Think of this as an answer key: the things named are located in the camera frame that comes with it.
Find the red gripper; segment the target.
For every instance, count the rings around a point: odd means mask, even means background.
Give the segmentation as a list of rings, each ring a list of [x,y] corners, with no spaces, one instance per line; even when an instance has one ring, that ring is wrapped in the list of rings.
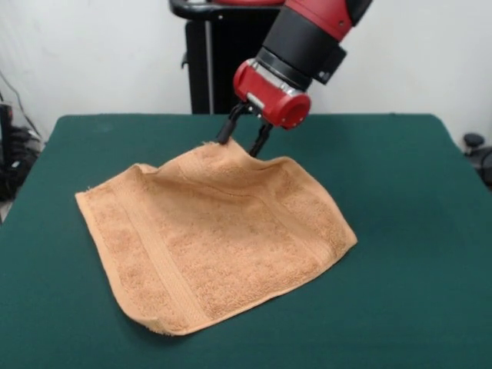
[[[216,137],[226,145],[237,127],[238,119],[247,110],[255,108],[266,121],[258,131],[249,155],[256,158],[269,139],[274,126],[284,129],[297,127],[311,109],[309,96],[268,71],[258,61],[248,59],[240,64],[233,77],[234,92],[243,102],[236,104]]]

